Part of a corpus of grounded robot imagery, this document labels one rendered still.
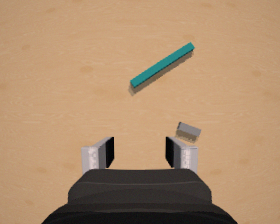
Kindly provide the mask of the turquoise rod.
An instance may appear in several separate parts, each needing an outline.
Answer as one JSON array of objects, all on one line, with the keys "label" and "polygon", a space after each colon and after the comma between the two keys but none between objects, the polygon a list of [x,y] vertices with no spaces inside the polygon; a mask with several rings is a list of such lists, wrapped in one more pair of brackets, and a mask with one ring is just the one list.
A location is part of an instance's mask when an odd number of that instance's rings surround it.
[{"label": "turquoise rod", "polygon": [[142,84],[143,82],[145,82],[146,80],[148,80],[149,78],[151,78],[170,64],[174,63],[184,55],[194,50],[194,48],[195,47],[191,42],[186,44],[185,46],[181,47],[177,51],[173,52],[169,56],[165,57],[158,63],[154,64],[153,66],[151,66],[150,68],[148,68],[147,70],[130,80],[130,83],[133,85],[134,88],[136,88],[137,86],[139,86],[140,84]]}]

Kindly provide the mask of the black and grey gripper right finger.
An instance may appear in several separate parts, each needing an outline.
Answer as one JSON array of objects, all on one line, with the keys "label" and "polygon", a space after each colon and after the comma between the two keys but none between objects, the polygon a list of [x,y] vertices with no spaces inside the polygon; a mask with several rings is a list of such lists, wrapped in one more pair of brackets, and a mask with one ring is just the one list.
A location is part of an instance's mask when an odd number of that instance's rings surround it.
[{"label": "black and grey gripper right finger", "polygon": [[198,147],[186,145],[173,136],[166,137],[165,158],[170,167],[174,169],[186,168],[197,174]]}]

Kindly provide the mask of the short grey rod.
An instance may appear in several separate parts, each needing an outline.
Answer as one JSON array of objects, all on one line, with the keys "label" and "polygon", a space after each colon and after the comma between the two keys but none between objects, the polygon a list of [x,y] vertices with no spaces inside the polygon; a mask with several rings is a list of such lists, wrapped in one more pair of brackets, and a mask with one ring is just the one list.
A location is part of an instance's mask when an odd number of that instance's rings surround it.
[{"label": "short grey rod", "polygon": [[198,137],[200,136],[200,133],[201,133],[201,129],[193,127],[193,126],[185,124],[185,123],[182,123],[182,122],[179,122],[177,129],[190,133],[192,135],[198,136]]}]

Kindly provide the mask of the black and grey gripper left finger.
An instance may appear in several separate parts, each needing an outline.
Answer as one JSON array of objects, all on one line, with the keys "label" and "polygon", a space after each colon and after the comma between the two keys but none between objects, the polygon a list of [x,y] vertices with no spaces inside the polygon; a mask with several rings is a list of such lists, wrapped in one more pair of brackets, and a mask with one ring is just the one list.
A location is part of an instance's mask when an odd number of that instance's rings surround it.
[{"label": "black and grey gripper left finger", "polygon": [[114,160],[114,137],[105,137],[92,146],[81,148],[82,174],[90,169],[109,168]]}]

